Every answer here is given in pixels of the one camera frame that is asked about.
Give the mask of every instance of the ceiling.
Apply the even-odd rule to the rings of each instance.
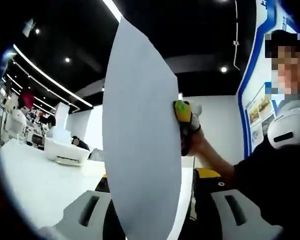
[[[93,106],[100,105],[118,21],[102,0],[51,2],[44,11],[33,16],[35,26],[29,36],[20,33],[15,45],[53,80]],[[177,76],[183,96],[236,94],[253,45],[254,1],[237,0],[237,20],[234,0],[113,2],[165,59]],[[234,66],[237,22],[239,46],[235,62],[239,69]],[[9,79],[9,74],[24,89],[51,106],[69,101],[80,111],[90,109],[51,83],[20,54],[14,61],[16,64],[9,62],[5,79]],[[227,67],[227,72],[222,73],[221,67]],[[20,90],[15,83],[12,87]]]

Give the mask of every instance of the recessed light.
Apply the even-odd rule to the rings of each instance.
[[[223,67],[221,68],[221,72],[222,72],[222,73],[225,73],[226,71],[228,71],[228,69],[227,69],[225,66],[223,66]]]

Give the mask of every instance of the yellow object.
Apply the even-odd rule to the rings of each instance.
[[[182,100],[175,101],[173,104],[177,120],[181,123],[191,122],[191,107]]]
[[[217,173],[216,171],[213,171],[211,169],[200,167],[200,168],[196,168],[196,170],[198,171],[199,178],[201,178],[201,179],[221,177],[221,175],[219,173]]]

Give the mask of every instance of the white paper sheet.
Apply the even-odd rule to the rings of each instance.
[[[106,175],[129,240],[166,240],[181,189],[177,78],[148,38],[122,18],[103,95]]]

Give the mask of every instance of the gray plastic part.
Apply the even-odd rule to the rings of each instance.
[[[80,223],[91,199],[97,197],[87,226]],[[63,210],[63,218],[54,227],[70,240],[102,240],[110,193],[86,191]]]
[[[266,222],[259,207],[238,190],[214,192],[211,196],[219,212],[224,240],[273,240],[283,229]],[[242,225],[237,225],[225,196],[233,196],[241,208],[245,217]]]

